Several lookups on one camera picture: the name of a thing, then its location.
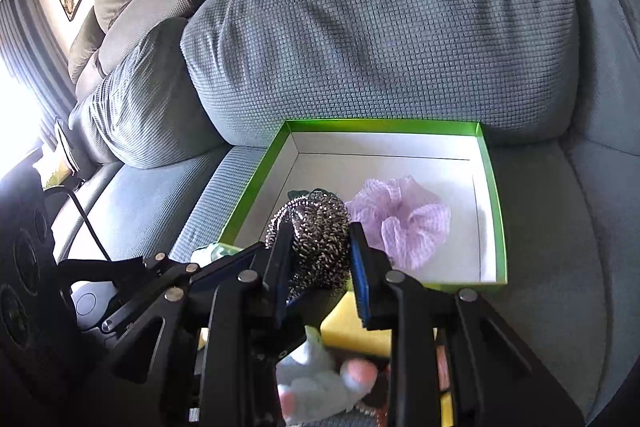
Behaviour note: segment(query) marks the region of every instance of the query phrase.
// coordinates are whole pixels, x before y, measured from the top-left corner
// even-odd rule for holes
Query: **green box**
[[[349,200],[366,178],[388,180],[406,174],[451,208],[447,241],[422,269],[408,273],[446,291],[488,290],[506,284],[500,201],[479,123],[288,120],[258,165],[219,241],[247,247],[262,239],[271,216],[287,201],[291,189],[322,187]]]

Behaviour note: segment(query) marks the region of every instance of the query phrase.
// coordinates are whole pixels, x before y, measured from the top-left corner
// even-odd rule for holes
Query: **box rim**
[[[508,282],[506,245],[504,227],[502,224],[502,210],[498,188],[495,183],[489,151],[484,141],[482,126],[478,122],[448,121],[448,120],[419,120],[419,119],[383,119],[383,118],[332,118],[286,120],[271,141],[262,160],[249,179],[236,207],[226,221],[218,238],[219,243],[232,245],[238,236],[240,228],[246,219],[255,198],[267,178],[271,167],[282,150],[287,138],[294,132],[388,132],[394,134],[441,134],[451,136],[474,136],[478,140],[482,166],[489,190],[489,202],[494,222],[494,240],[496,251],[496,281],[470,283],[473,286],[499,287]],[[451,291],[460,288],[460,284],[429,283],[429,287]]]

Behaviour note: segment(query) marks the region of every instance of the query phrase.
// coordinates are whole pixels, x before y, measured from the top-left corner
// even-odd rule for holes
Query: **black cable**
[[[55,187],[49,187],[44,191],[44,197],[46,198],[47,196],[50,196],[52,194],[60,194],[60,192],[64,192],[76,204],[76,208],[78,209],[78,212],[80,212],[80,216],[82,216],[82,220],[86,224],[86,227],[89,229],[89,233],[91,234],[91,237],[94,238],[95,244],[98,245],[98,248],[100,248],[100,251],[102,252],[102,255],[104,256],[104,258],[107,261],[110,261],[111,257],[109,257],[109,254],[107,254],[107,251],[102,246],[102,243],[100,242],[100,239],[98,239],[98,236],[95,235],[94,227],[92,227],[91,223],[89,223],[89,217],[86,215],[84,208],[82,208],[80,201],[78,201],[78,197],[70,188],[67,188],[64,185],[56,185]]]

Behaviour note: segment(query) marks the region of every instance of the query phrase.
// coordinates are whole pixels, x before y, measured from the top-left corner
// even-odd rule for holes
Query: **purple bath pouf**
[[[346,205],[351,220],[362,223],[369,246],[385,251],[394,268],[419,268],[449,235],[449,207],[412,176],[367,180]]]

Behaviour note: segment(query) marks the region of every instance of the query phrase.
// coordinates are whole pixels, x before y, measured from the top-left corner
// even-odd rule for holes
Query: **white plush toy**
[[[287,425],[328,418],[351,410],[369,394],[378,369],[364,359],[346,360],[335,370],[316,328],[305,327],[306,341],[276,366],[280,408]]]

